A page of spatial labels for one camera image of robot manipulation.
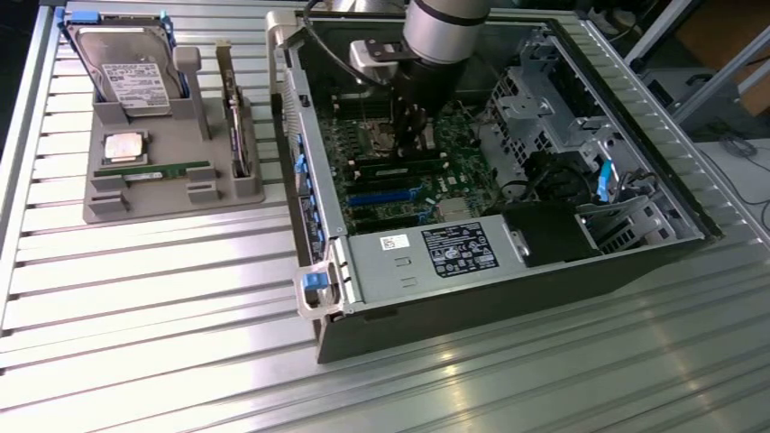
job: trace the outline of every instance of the gray parts tray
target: gray parts tray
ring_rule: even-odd
[[[251,176],[232,177],[232,152],[230,128],[226,124],[220,98],[203,100],[204,112],[211,131],[211,140],[203,140],[191,101],[172,101],[174,117],[140,117],[126,122],[119,115],[115,122],[104,126],[102,118],[112,117],[111,104],[94,104],[99,115],[92,121],[92,140],[88,157],[88,181],[86,183],[86,206],[83,219],[87,223],[120,221],[131,218],[156,217],[218,207],[231,207],[264,201],[263,178],[254,137],[251,108],[243,101],[243,128],[246,143],[250,145]],[[162,180],[126,181],[122,176],[96,177],[104,169],[104,139],[107,135],[139,133],[147,137],[144,150],[150,166],[167,166],[194,161],[208,162],[188,169],[187,176]]]

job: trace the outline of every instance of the circuit board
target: circuit board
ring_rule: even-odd
[[[322,121],[350,233],[372,233],[482,215],[495,199],[495,182],[482,152],[474,146],[470,123],[462,111],[446,109],[420,137],[422,144],[428,146],[426,154],[432,152],[434,158],[402,161],[392,156],[387,119]]]

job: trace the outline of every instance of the aluminum workbench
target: aluminum workbench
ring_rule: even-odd
[[[86,226],[92,83],[40,8],[0,166],[0,431],[762,431],[770,429],[767,235],[642,98],[670,158],[727,238],[613,295],[318,365],[268,106],[263,17],[299,2],[123,0],[67,9],[172,16],[230,39],[267,179],[258,207]],[[547,13],[629,98],[622,59]]]

